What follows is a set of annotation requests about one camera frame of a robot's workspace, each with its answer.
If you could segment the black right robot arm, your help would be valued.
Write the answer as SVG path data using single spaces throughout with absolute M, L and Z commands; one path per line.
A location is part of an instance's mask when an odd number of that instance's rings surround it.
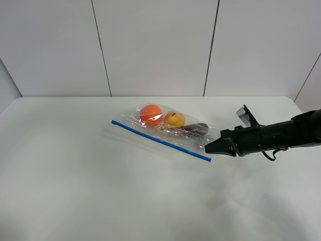
M 320 145 L 320 110 L 271 125 L 259 124 L 245 105 L 236 114 L 246 127 L 220 131 L 220 138 L 205 145 L 207 154 L 244 157 L 262 152 L 267 159 L 275 161 L 275 154 L 279 151 Z

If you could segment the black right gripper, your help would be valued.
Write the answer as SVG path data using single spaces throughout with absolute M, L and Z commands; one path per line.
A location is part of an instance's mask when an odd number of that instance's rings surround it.
M 237 126 L 234 130 L 223 130 L 220 139 L 205 145 L 205 152 L 231 157 L 244 157 L 251 153 L 260 152 L 259 131 L 259 126 L 248 128 Z

